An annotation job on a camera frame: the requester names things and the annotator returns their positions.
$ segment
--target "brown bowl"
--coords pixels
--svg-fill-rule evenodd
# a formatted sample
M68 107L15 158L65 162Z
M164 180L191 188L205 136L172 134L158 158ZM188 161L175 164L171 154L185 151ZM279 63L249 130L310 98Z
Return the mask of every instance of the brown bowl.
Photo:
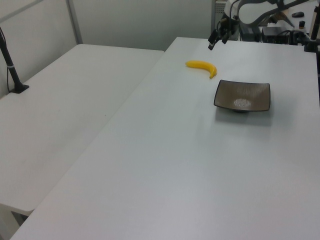
M270 84L220 80L214 105L239 113L270 109Z

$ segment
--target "white table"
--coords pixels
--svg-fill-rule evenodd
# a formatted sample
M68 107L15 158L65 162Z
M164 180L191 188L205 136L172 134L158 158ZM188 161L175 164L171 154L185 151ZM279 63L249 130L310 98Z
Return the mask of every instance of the white table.
M163 53L81 44L2 98L0 205L29 215Z
M177 38L12 240L318 239L316 55L207 47ZM220 79L270 83L270 111L213 106Z

